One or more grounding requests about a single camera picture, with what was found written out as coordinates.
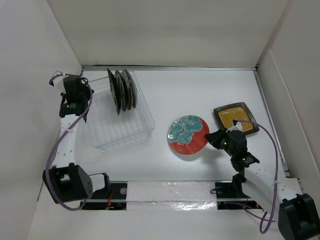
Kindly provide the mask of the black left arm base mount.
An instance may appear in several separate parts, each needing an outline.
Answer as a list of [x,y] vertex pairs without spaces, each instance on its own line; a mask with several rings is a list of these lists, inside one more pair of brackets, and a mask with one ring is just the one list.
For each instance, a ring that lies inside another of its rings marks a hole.
[[122,211],[127,209],[127,181],[112,181],[110,190],[106,193],[102,189],[93,193],[92,198],[89,199],[82,210],[88,211]]

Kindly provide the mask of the square yellow plate dark rim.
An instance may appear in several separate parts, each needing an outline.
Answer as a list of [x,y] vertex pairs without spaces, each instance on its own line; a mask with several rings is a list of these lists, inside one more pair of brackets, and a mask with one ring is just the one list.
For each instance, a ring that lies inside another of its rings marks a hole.
[[242,131],[245,135],[257,133],[259,126],[252,124],[256,120],[245,102],[236,102],[217,107],[213,110],[213,116],[219,129],[229,129],[233,126],[233,120],[242,120]]

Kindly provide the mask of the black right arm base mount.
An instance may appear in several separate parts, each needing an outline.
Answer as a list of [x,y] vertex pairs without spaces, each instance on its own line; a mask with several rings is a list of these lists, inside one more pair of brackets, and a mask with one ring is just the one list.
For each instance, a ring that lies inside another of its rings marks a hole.
[[215,182],[210,193],[216,196],[218,210],[262,209],[254,200],[240,193],[231,181]]

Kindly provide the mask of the cream round plate tree design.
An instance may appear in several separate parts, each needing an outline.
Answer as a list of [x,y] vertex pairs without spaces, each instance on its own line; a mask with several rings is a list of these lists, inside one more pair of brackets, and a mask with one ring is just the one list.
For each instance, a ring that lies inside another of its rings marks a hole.
[[125,80],[127,93],[128,93],[127,110],[131,110],[131,108],[133,108],[132,107],[132,92],[131,92],[130,83],[129,83],[125,69],[122,71],[121,75]]

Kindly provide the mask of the clear plastic dish rack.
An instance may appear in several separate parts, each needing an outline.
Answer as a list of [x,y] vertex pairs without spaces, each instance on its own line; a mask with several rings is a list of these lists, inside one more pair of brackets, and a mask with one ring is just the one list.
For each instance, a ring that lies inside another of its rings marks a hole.
[[137,106],[120,111],[113,100],[109,76],[106,71],[98,71],[101,77],[91,77],[94,89],[87,124],[93,147],[113,151],[148,139],[155,128],[155,122],[140,88],[134,71],[128,71],[136,85]]

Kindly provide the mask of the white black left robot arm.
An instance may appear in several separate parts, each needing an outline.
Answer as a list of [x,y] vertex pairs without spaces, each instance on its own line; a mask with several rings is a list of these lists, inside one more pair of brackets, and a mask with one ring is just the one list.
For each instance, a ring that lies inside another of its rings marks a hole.
[[57,71],[49,85],[60,92],[60,135],[50,151],[42,179],[56,204],[104,199],[112,194],[106,173],[88,175],[78,164],[81,137],[94,90],[85,77]]

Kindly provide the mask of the black square floral plate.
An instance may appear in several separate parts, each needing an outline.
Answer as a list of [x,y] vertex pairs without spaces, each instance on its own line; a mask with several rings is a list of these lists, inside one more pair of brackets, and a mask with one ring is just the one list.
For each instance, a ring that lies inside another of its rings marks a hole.
[[117,115],[120,114],[121,111],[121,96],[120,96],[120,90],[119,90],[119,86],[118,86],[118,82],[114,76],[114,74],[112,73],[112,71],[107,68],[107,73],[108,73],[108,78],[109,78],[109,84],[110,84],[110,91],[116,106],[116,112]]

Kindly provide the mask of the round plate black checkered rim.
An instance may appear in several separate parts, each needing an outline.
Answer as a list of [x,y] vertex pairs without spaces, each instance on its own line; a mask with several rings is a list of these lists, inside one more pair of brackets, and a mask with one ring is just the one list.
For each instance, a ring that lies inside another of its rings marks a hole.
[[120,89],[121,108],[125,112],[127,110],[127,104],[128,104],[127,85],[119,70],[115,71],[115,78],[118,82],[119,89]]

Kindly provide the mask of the red teal round plate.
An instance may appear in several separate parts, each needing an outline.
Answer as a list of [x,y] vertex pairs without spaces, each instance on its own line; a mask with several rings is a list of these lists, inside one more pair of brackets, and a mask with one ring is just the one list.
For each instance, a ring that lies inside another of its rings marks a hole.
[[168,148],[183,161],[195,161],[208,144],[205,135],[209,132],[210,128],[203,118],[193,114],[180,116],[167,130]]

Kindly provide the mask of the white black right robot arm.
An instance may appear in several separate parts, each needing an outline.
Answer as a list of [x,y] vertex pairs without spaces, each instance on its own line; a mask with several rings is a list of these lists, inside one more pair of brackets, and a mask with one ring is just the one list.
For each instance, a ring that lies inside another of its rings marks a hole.
[[247,148],[246,135],[240,130],[220,130],[205,135],[216,149],[224,150],[237,174],[231,191],[237,197],[253,199],[269,215],[286,240],[308,240],[320,234],[320,218],[313,198],[299,194],[278,181]]

